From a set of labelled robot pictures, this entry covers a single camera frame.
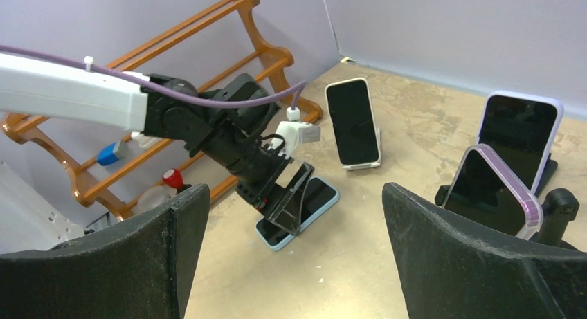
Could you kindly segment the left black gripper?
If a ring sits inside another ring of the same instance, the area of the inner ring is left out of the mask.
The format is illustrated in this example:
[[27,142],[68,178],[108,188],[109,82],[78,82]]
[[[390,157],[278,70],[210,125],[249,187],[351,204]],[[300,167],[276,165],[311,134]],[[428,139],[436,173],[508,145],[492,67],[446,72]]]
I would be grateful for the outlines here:
[[250,141],[226,120],[201,125],[201,150],[237,178],[237,193],[264,220],[291,235],[300,233],[302,202],[314,166],[302,163],[282,187],[276,181],[294,160]]

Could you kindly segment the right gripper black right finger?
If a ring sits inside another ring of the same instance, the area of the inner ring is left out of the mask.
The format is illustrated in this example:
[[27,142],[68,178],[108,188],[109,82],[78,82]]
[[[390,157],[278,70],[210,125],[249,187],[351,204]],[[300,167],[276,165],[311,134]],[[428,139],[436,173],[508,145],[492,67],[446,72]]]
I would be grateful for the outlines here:
[[585,318],[586,254],[519,239],[397,183],[382,206],[410,318]]

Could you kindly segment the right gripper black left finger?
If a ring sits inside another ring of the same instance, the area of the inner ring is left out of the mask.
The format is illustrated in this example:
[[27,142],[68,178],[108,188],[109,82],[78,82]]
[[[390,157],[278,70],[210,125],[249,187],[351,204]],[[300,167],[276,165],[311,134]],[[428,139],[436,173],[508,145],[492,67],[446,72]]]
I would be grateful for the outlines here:
[[194,185],[49,250],[1,256],[2,318],[183,318],[210,212]]

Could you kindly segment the black phone clear case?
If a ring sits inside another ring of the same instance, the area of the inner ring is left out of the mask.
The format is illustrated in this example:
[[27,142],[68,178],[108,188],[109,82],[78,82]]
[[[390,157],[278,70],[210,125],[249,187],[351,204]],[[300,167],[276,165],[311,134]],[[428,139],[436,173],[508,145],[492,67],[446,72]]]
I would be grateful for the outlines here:
[[543,208],[515,172],[487,144],[468,147],[441,207],[499,232],[531,239]]

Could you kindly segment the white edged black phone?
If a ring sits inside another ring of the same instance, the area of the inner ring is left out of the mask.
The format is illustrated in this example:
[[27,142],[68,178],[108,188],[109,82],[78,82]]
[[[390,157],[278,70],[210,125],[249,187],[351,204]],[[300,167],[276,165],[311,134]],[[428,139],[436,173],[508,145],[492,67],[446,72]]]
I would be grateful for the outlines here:
[[341,163],[340,149],[344,135],[366,133],[377,127],[368,81],[352,78],[328,84],[325,99]]

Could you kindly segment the lavender case phone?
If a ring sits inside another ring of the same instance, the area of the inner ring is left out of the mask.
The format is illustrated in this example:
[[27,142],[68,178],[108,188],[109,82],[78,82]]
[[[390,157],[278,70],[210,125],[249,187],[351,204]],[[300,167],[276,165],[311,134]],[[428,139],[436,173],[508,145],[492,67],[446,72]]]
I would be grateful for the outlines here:
[[534,194],[563,115],[557,99],[494,91],[486,99],[477,142],[490,145]]

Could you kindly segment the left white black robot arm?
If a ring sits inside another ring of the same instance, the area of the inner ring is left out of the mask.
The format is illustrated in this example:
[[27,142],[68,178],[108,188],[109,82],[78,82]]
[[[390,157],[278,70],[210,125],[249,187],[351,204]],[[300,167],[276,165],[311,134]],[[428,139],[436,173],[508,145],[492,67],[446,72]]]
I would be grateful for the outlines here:
[[1,47],[1,110],[96,122],[146,136],[181,140],[237,179],[237,192],[264,218],[297,235],[302,199],[314,168],[303,164],[286,186],[277,180],[292,162],[309,123],[290,107],[277,132],[265,135],[282,94],[268,94],[249,74],[223,89],[199,92],[186,80],[144,75],[54,55]]

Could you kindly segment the silver folding phone stand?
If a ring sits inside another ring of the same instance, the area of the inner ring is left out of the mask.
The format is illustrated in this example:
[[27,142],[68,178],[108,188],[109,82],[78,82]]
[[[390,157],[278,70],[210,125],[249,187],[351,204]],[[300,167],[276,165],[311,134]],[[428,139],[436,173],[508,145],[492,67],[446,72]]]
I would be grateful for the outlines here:
[[381,165],[381,131],[344,135],[340,160],[344,168],[365,169]]

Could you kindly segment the black round base phone stand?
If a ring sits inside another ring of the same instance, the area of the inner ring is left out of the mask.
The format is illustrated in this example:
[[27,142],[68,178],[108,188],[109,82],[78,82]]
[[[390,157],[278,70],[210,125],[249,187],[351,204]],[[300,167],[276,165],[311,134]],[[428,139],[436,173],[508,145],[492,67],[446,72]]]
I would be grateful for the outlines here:
[[441,186],[435,204],[500,233],[558,247],[579,208],[575,196],[563,188],[540,203],[524,185],[473,182]]

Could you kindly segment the black rectangular phone stand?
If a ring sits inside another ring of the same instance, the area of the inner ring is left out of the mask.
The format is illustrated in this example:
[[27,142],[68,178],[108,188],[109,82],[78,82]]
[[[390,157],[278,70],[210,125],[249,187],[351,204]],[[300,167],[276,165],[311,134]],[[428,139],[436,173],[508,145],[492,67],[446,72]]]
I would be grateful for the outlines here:
[[559,164],[555,160],[552,159],[552,154],[549,153],[548,160],[546,161],[545,167],[543,169],[543,173],[541,175],[538,187],[534,193],[536,197],[539,197],[541,193],[546,188],[547,184],[550,182],[551,178],[554,176]]

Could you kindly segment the red cap bottle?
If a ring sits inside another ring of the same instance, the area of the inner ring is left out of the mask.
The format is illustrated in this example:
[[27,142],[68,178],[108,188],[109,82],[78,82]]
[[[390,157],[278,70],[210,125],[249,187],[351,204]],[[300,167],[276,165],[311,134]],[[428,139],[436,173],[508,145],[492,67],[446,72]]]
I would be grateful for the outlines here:
[[152,186],[139,196],[136,206],[132,209],[133,213],[147,212],[192,186],[184,182],[181,172],[175,168],[164,172],[161,180],[162,185]]

